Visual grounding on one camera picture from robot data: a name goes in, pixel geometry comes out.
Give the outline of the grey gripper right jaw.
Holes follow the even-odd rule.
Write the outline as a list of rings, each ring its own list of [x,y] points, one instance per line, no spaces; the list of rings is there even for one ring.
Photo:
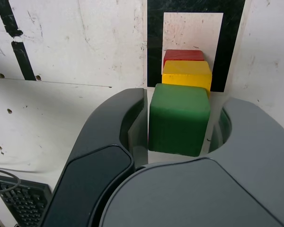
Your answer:
[[[284,128],[255,104],[230,98],[230,133],[205,157],[148,166],[128,177],[102,227],[284,227]]]

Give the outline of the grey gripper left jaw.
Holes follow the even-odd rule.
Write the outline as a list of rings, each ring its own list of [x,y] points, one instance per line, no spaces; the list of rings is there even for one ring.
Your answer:
[[[135,172],[129,135],[147,146],[147,91],[123,90],[86,120],[41,220],[44,227],[97,227],[114,190]]]

